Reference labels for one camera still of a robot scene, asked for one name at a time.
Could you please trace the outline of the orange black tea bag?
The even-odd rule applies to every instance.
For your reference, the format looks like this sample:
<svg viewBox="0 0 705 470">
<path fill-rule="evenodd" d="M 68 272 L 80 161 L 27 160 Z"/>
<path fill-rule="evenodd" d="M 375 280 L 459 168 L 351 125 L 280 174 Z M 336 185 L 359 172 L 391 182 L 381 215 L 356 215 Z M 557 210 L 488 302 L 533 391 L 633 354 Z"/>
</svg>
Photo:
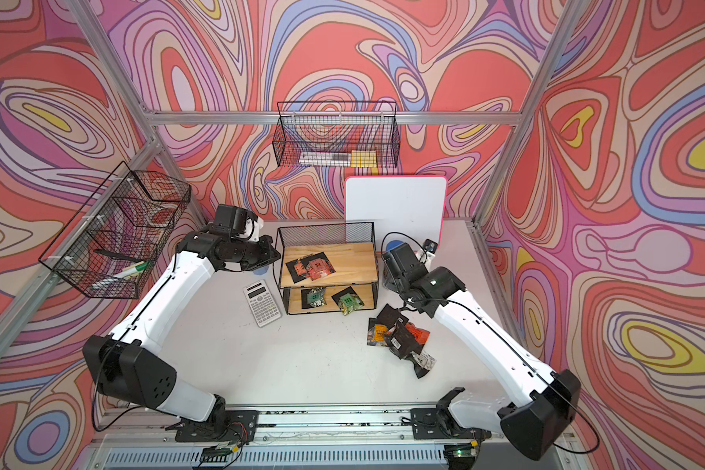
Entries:
<svg viewBox="0 0 705 470">
<path fill-rule="evenodd" d="M 370 347 L 387 347 L 389 333 L 390 327 L 380 323 L 377 318 L 368 319 L 366 345 Z"/>
</svg>

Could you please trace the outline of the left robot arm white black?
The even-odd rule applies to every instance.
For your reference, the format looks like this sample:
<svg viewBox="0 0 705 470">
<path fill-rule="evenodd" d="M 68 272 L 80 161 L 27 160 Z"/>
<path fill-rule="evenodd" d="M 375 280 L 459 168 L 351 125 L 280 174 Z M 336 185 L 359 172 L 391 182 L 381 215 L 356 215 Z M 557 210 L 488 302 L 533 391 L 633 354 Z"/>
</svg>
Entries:
<svg viewBox="0 0 705 470">
<path fill-rule="evenodd" d="M 160 357 L 168 334 L 187 305 L 216 273 L 237 264 L 241 272 L 281 258 L 269 235 L 249 239 L 192 232 L 178 243 L 163 276 L 139 305 L 106 336 L 94 335 L 82 354 L 102 395 L 192 422 L 213 422 L 219 397 L 182 379 Z"/>
</svg>

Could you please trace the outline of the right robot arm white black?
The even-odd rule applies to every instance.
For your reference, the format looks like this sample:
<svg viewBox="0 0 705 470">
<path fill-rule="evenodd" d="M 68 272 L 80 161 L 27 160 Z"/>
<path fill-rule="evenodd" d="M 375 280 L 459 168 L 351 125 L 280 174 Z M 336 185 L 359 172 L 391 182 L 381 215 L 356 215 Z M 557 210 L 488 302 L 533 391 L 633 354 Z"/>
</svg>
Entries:
<svg viewBox="0 0 705 470">
<path fill-rule="evenodd" d="M 391 290 L 405 304 L 452 331 L 503 387 L 506 403 L 450 399 L 448 416 L 462 428 L 500 432 L 532 460 L 541 459 L 578 415 L 582 385 L 535 358 L 479 306 L 448 268 L 428 269 L 413 253 L 383 256 Z"/>
</svg>

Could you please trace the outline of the white floral black tea bag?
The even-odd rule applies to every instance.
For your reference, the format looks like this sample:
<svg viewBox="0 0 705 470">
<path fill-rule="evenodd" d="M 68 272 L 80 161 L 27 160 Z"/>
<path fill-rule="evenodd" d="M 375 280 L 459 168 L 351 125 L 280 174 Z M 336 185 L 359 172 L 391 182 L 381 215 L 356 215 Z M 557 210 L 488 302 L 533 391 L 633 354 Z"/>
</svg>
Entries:
<svg viewBox="0 0 705 470">
<path fill-rule="evenodd" d="M 435 366 L 436 360 L 426 352 L 412 352 L 409 356 L 418 379 L 425 377 Z"/>
</svg>

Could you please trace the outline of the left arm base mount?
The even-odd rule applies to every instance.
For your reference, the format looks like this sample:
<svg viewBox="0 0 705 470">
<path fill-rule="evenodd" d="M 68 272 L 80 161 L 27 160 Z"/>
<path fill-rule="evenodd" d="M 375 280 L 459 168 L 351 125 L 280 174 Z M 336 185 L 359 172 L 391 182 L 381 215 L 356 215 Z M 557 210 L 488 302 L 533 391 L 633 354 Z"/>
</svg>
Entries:
<svg viewBox="0 0 705 470">
<path fill-rule="evenodd" d="M 206 421 L 182 419 L 174 428 L 179 443 L 250 443 L 258 428 L 257 410 L 218 410 Z"/>
</svg>

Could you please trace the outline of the black tea bag barcode back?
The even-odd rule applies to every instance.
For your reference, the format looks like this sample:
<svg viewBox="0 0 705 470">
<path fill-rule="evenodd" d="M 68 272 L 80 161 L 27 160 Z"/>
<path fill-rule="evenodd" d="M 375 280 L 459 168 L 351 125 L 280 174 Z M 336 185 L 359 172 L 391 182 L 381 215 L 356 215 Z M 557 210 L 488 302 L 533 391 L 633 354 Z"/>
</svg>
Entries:
<svg viewBox="0 0 705 470">
<path fill-rule="evenodd" d="M 405 360 L 412 354 L 421 354 L 423 346 L 403 323 L 396 324 L 385 336 L 390 352 L 399 360 Z"/>
</svg>

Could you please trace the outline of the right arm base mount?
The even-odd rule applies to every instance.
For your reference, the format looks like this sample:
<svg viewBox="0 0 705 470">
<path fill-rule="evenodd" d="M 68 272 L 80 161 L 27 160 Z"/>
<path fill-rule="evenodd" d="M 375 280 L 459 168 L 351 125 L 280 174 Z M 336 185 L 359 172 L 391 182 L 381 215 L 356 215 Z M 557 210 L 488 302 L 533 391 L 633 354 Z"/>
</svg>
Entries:
<svg viewBox="0 0 705 470">
<path fill-rule="evenodd" d="M 409 418 L 403 418 L 401 423 L 411 428 L 413 439 L 417 441 L 470 439 L 484 442 L 491 438 L 490 431 L 464 428 L 448 410 L 452 401 L 464 391 L 464 387 L 455 387 L 439 399 L 434 407 L 411 409 Z"/>
</svg>

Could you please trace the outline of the bright red tea bag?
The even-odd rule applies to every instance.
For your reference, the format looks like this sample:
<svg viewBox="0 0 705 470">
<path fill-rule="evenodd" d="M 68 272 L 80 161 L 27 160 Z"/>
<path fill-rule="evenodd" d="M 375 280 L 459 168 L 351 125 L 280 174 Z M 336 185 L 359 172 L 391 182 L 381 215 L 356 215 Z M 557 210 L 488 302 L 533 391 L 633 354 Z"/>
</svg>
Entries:
<svg viewBox="0 0 705 470">
<path fill-rule="evenodd" d="M 428 330 L 418 328 L 412 322 L 407 323 L 405 328 L 409 331 L 413 338 L 415 338 L 415 341 L 419 345 L 425 346 L 427 344 L 430 337 L 430 332 Z"/>
</svg>

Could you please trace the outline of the green tea bag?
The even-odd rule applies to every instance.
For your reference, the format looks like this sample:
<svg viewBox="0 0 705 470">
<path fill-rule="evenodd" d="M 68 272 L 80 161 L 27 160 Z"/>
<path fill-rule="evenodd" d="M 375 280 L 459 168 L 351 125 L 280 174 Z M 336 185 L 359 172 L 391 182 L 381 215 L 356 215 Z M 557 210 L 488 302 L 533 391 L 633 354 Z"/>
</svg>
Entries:
<svg viewBox="0 0 705 470">
<path fill-rule="evenodd" d="M 360 311 L 364 307 L 362 298 L 356 293 L 356 290 L 352 286 L 346 287 L 336 294 L 333 294 L 332 300 L 343 315 Z"/>
<path fill-rule="evenodd" d="M 311 289 L 303 289 L 301 291 L 301 307 L 302 309 L 318 309 L 326 306 L 326 288 L 316 287 Z"/>
</svg>

